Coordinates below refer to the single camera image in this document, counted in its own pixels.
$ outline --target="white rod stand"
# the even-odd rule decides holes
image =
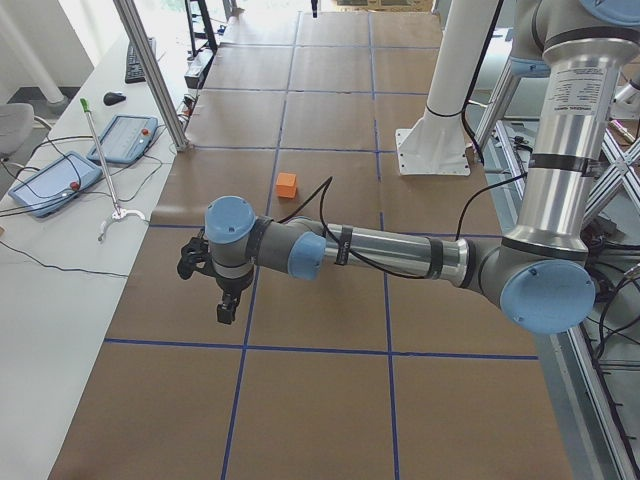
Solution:
[[[18,60],[25,66],[32,80],[47,99],[49,106],[62,112],[69,104],[69,100],[62,94],[36,52],[16,27],[5,7],[2,6],[2,3],[0,3],[0,34],[18,57]]]
[[[460,113],[497,6],[453,0],[424,116],[396,130],[401,175],[469,175]]]

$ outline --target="computer mouse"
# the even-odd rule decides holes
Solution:
[[[123,102],[127,99],[127,97],[122,92],[107,92],[104,94],[104,98],[102,101],[105,105],[111,106],[116,103]]]

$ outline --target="white table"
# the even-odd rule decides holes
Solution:
[[[89,101],[98,131],[117,113],[153,115],[163,123],[147,84],[124,83],[127,44],[124,37],[114,44],[59,119],[51,138],[89,134],[81,97]],[[158,44],[160,55],[163,48]],[[182,77],[187,69],[185,50],[170,48],[160,66],[177,107],[187,93]],[[102,96],[109,90],[122,91],[127,100],[104,106]],[[91,145],[78,141],[59,148],[86,154]],[[168,132],[148,154],[163,165],[135,200],[125,204],[144,212],[147,219],[175,155]],[[42,167],[58,157],[53,148],[43,147],[30,165]],[[132,195],[157,165],[143,158],[116,175],[119,196]],[[104,181],[90,190],[108,191]],[[8,196],[0,202],[0,210],[15,206]],[[82,196],[42,220],[31,215],[0,218],[6,229],[0,240],[48,264],[128,274],[147,224],[127,218],[111,225],[100,244],[100,223],[111,212],[108,196]],[[48,476],[125,283],[123,278],[46,269],[0,245],[0,479]]]

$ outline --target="gray chair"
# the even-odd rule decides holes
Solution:
[[[0,105],[0,159],[8,159],[33,129],[33,107],[28,103]]]

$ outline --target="light blue joint cap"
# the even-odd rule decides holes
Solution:
[[[207,208],[204,231],[211,242],[225,245],[248,235],[255,221],[256,214],[244,198],[220,197]]]
[[[551,73],[544,60],[511,57],[511,73],[520,78],[545,78]]]
[[[550,335],[583,321],[595,296],[595,286],[584,268],[568,260],[543,260],[509,279],[500,308],[521,327]]]
[[[312,232],[305,232],[294,243],[289,253],[289,275],[303,280],[315,280],[322,265],[327,240]]]
[[[638,0],[580,0],[582,6],[594,17],[621,27],[640,26],[640,2]]]

